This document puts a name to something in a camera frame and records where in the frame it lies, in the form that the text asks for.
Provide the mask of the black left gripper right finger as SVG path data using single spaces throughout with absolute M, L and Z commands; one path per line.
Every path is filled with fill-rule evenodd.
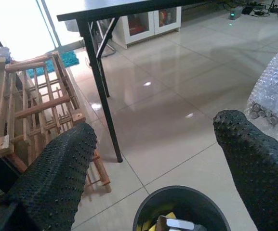
M 278 141 L 238 110 L 218 112 L 213 127 L 257 230 L 278 231 Z

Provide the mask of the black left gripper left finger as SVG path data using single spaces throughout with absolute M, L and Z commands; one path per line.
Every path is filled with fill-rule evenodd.
M 74 223 L 97 136 L 87 123 L 51 140 L 7 193 L 24 210 L 14 231 L 69 231 Z

